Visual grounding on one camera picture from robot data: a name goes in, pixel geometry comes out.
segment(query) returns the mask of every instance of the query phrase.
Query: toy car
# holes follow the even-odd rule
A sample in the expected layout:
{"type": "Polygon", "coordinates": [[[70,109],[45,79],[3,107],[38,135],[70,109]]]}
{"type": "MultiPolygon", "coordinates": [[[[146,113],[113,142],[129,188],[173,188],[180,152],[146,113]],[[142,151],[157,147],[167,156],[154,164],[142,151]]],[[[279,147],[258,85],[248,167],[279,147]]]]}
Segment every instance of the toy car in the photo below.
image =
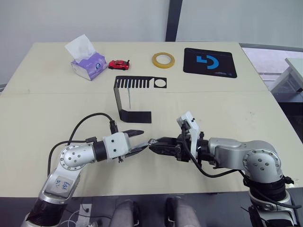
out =
{"type": "Polygon", "coordinates": [[[122,61],[122,60],[112,60],[108,64],[109,69],[116,69],[116,70],[127,70],[129,68],[129,60],[128,61],[122,61]]]}

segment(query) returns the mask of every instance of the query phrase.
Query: tape roll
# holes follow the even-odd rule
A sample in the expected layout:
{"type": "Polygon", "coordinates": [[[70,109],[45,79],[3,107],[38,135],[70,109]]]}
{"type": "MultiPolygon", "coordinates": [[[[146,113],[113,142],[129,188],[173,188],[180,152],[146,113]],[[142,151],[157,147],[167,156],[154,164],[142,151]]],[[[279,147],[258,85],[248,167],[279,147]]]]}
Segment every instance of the tape roll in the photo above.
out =
{"type": "Polygon", "coordinates": [[[155,66],[157,66],[158,68],[161,68],[161,69],[168,69],[175,64],[175,58],[171,54],[165,53],[165,52],[155,53],[151,60],[155,66]],[[170,62],[167,64],[161,64],[160,62],[158,62],[157,57],[160,55],[168,56],[170,58],[170,62]]]}

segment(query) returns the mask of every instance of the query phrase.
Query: circular hole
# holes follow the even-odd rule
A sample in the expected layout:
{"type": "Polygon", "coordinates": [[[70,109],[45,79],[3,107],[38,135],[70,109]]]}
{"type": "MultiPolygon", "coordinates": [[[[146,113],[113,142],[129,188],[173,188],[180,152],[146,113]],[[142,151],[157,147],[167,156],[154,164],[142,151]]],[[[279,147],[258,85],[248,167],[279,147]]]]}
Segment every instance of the circular hole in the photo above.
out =
{"type": "Polygon", "coordinates": [[[159,55],[159,56],[156,57],[156,60],[160,64],[168,64],[171,61],[170,57],[167,56],[167,55],[159,55]]]}
{"type": "Polygon", "coordinates": [[[157,85],[158,87],[164,87],[166,85],[166,82],[162,79],[157,79],[155,81],[155,85],[157,85]]]}

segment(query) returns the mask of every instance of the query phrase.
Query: tissue box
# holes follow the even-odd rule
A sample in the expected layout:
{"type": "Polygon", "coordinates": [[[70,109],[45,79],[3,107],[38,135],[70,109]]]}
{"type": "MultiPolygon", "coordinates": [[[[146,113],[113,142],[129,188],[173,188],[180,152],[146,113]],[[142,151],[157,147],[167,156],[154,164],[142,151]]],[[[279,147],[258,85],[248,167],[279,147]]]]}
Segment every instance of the tissue box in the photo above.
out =
{"type": "Polygon", "coordinates": [[[93,80],[107,67],[105,57],[99,53],[94,53],[88,59],[82,59],[79,63],[75,60],[71,62],[71,67],[79,76],[88,80],[93,80]]]}

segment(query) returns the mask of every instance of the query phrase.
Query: mouse pad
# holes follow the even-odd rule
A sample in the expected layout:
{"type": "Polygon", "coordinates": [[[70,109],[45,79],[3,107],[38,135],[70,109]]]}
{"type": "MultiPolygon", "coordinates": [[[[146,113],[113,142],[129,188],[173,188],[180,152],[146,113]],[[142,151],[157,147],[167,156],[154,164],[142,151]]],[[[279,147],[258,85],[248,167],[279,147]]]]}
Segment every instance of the mouse pad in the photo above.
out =
{"type": "Polygon", "coordinates": [[[229,52],[185,48],[183,71],[218,77],[237,77],[232,53],[229,52]]]}

